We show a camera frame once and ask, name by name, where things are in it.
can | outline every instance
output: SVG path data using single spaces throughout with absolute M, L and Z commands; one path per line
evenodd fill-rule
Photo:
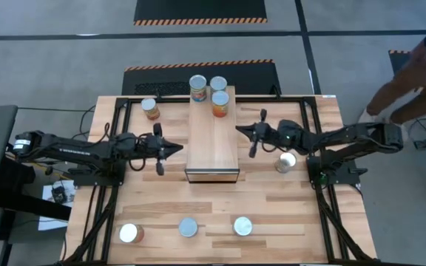
M 206 78 L 202 75 L 194 75 L 190 78 L 190 95 L 197 102 L 204 101 L 206 98 Z
M 285 152 L 280 155 L 280 158 L 275 161 L 275 169 L 282 174 L 287 173 L 292 169 L 293 166 L 295 166 L 295 163 L 297 162 L 297 158 L 290 153 Z
M 183 218 L 178 225 L 180 234 L 184 237 L 193 237 L 198 232 L 197 221 L 193 218 Z
M 140 225 L 125 224 L 119 230 L 119 239 L 125 243 L 139 243 L 144 238 L 144 229 Z
M 233 224 L 233 231 L 238 236 L 248 236 L 252 232 L 252 222 L 248 217 L 238 217 Z
M 156 120 L 160 117 L 160 111 L 152 98 L 146 98 L 141 101 L 142 110 L 150 120 Z
M 216 76 L 210 80 L 210 87 L 212 88 L 212 97 L 215 92 L 226 92 L 228 81 L 225 78 Z
M 215 92 L 212 96 L 213 115 L 225 117 L 228 114 L 229 95 L 226 92 Z

person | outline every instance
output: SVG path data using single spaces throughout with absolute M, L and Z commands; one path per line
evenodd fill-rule
M 426 115 L 426 37 L 410 54 L 410 60 L 399 70 L 392 81 L 385 84 L 366 106 L 359 123 L 375 122 L 380 112 L 412 89 L 423 87 L 420 94 L 398 108 L 389 118 L 399 125 L 404 139 L 408 138 L 403 123 Z

wooden table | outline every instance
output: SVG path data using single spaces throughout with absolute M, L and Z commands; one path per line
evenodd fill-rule
M 98 140 L 103 135 L 104 124 L 111 123 L 116 98 L 99 97 L 89 141 Z M 316 99 L 322 130 L 342 127 L 337 99 L 322 96 Z M 128 168 L 119 189 L 109 264 L 327 262 L 317 200 L 308 181 L 305 157 L 293 151 L 297 157 L 294 170 L 280 174 L 273 166 L 280 152 L 267 154 L 258 149 L 256 157 L 251 159 L 249 140 L 238 132 L 241 170 L 238 182 L 189 184 L 183 172 L 188 150 L 188 103 L 162 103 L 159 108 L 161 115 L 155 122 L 161 122 L 164 137 L 184 148 L 166 161 L 162 177 L 155 173 L 155 160 L 148 160 L 141 172 Z M 257 122 L 262 108 L 268 110 L 267 122 L 274 128 L 281 119 L 302 123 L 297 103 L 237 103 L 237 124 Z M 308 116 L 313 125 L 310 109 Z M 146 119 L 138 104 L 133 106 L 130 120 L 135 122 L 130 123 L 129 132 L 152 131 L 154 122 Z M 349 185 L 336 185 L 335 189 L 343 225 L 364 252 L 375 256 L 361 196 Z M 67 254 L 81 243 L 91 192 L 91 187 L 76 192 L 67 229 Z M 197 235 L 192 238 L 184 238 L 178 232 L 179 221 L 187 216 L 195 218 L 199 225 Z M 232 223 L 238 216 L 247 216 L 253 222 L 251 236 L 233 234 Z M 119 229 L 126 223 L 143 226 L 146 234 L 142 242 L 120 241 Z M 336 232 L 330 227 L 335 256 L 339 258 Z M 103 235 L 104 228 L 98 237 L 96 259 L 101 257 Z

white sticker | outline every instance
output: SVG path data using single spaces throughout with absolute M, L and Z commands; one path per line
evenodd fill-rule
M 30 140 L 16 140 L 16 141 L 14 142 L 14 144 L 15 144 L 15 145 L 18 145 L 18 144 L 22 144 L 22 145 L 30 145 Z

white paper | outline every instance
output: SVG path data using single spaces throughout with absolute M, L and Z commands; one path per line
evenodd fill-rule
M 64 205 L 68 206 L 68 207 L 72 207 L 73 206 L 73 199 L 75 198 L 75 187 L 73 186 L 73 180 L 57 181 L 57 182 L 53 183 L 53 187 L 57 188 L 57 187 L 61 186 L 61 183 L 64 184 L 65 195 L 67 196 L 67 202 L 64 203 Z M 51 185 L 45 185 L 44 186 L 44 190 L 42 191 L 42 199 L 54 202 L 53 197 L 52 197 L 52 186 Z M 55 228 L 62 228 L 62 227 L 67 226 L 67 222 L 63 222 L 63 221 L 43 222 L 43 221 L 50 221 L 50 220 L 53 220 L 53 218 L 41 216 L 41 218 L 39 220 L 41 222 L 38 224 L 38 230 L 39 231 L 46 231 L 46 230 L 51 230 L 51 229 L 55 229 Z

